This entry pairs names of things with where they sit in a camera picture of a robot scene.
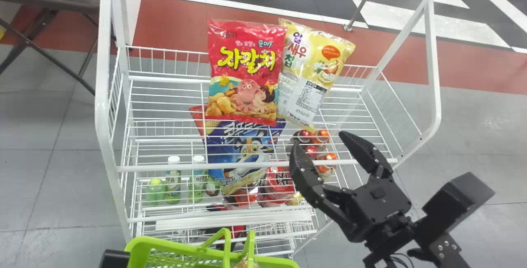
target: gray tile floor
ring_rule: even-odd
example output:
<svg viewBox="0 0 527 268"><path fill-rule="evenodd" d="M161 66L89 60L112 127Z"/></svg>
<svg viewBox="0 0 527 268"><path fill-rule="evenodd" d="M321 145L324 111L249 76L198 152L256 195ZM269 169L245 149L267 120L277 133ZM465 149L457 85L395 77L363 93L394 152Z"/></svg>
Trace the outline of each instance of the gray tile floor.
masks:
<svg viewBox="0 0 527 268"><path fill-rule="evenodd" d="M0 45L0 60L8 50ZM74 69L84 58L51 52ZM94 63L86 76L93 82ZM395 88L426 125L423 86ZM463 255L473 267L523 266L527 96L442 88L442 99L440 131L397 171L416 207L410 215L472 171L497 194L453 231ZM0 77L0 266L94 268L104 249L124 248L93 117L92 97L32 50ZM302 268L360 268L365 255L332 225L295 260Z"/></svg>

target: snack bag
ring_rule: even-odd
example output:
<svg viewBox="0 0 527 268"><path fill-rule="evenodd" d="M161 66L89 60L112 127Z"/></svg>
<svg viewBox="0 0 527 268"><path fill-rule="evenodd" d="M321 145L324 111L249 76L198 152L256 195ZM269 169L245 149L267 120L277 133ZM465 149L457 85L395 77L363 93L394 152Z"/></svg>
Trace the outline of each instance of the snack bag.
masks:
<svg viewBox="0 0 527 268"><path fill-rule="evenodd" d="M276 125L276 88L287 28L209 20L207 119Z"/></svg>
<svg viewBox="0 0 527 268"><path fill-rule="evenodd" d="M313 117L355 45L289 20L280 19L280 24L288 31L278 80L278 113L314 132Z"/></svg>
<svg viewBox="0 0 527 268"><path fill-rule="evenodd" d="M205 121L203 133L203 107L191 107L199 133L206 137L208 163L244 163L271 161L274 153L273 143L286 126L285 119L278 119L275 126L237 122L232 120ZM222 191L231 195L239 188L260 180L266 172L265 167L209 169L209 176L220 182Z"/></svg>

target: nutrition label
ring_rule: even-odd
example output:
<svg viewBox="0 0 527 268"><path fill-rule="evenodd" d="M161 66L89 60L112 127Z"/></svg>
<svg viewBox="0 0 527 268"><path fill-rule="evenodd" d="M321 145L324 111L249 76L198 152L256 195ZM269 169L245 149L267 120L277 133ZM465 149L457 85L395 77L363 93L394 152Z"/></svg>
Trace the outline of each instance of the nutrition label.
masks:
<svg viewBox="0 0 527 268"><path fill-rule="evenodd" d="M278 77L278 112L286 114L286 106L297 85L298 77L289 71L282 71Z"/></svg>
<svg viewBox="0 0 527 268"><path fill-rule="evenodd" d="M314 82L307 81L305 82L305 86L303 86L302 92L300 93L296 104L299 107L316 114L316 107L322 104L322 100L324 99L326 92L326 88L319 86Z"/></svg>

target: yellow package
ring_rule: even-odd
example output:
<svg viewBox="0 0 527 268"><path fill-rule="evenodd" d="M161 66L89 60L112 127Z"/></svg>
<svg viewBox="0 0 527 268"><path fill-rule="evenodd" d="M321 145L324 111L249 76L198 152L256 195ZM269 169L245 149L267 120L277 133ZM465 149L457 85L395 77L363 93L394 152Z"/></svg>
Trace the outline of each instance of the yellow package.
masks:
<svg viewBox="0 0 527 268"><path fill-rule="evenodd" d="M284 67L278 78L278 112L311 132L313 117L340 75L355 45L286 19Z"/></svg>

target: black table leg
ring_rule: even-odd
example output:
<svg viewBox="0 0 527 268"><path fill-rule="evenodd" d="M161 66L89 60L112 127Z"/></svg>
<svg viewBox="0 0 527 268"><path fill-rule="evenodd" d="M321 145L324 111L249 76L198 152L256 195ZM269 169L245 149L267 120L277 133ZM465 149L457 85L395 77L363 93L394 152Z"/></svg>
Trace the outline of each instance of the black table leg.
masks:
<svg viewBox="0 0 527 268"><path fill-rule="evenodd" d="M88 67L88 64L90 64L90 60L92 60L93 53L96 51L97 40L98 39L96 39L93 42L92 47L90 48L90 52L88 52L88 54L86 54L86 58L84 59L84 62L82 62L81 70L79 71L79 77L81 77L81 78L84 77L84 73L86 72L86 68Z"/></svg>
<svg viewBox="0 0 527 268"><path fill-rule="evenodd" d="M30 40L33 41L38 34L49 24L57 15L57 11L50 11L49 9L42 9L35 19L35 22L32 26L26 31L25 35ZM18 45L13 46L9 54L2 63L0 63L0 75L6 70L7 67L21 54L22 51L28 45L24 42L19 43Z"/></svg>
<svg viewBox="0 0 527 268"><path fill-rule="evenodd" d="M0 18L0 26L3 26L7 30L11 30L12 32L14 32L16 35L18 35L18 37L20 39L22 39L24 41L24 44L25 44L24 47L32 47L35 51L40 53L45 58L48 58L49 61L53 62L56 66L58 66L60 69L65 71L68 75L71 75L75 80L77 80L77 82L79 82L81 85L83 85L91 94L95 95L96 92L93 89L93 87L90 86L90 84L88 84L82 77L80 77L77 73L72 71L69 67L64 65L62 62L58 61L57 58L53 57L46 50L44 50L41 47L37 46L35 43L33 43L33 41L31 39L26 37L24 34L21 34L17 30L15 30L15 28L13 28L11 26L11 24L9 24L8 22L5 22L2 18Z"/></svg>

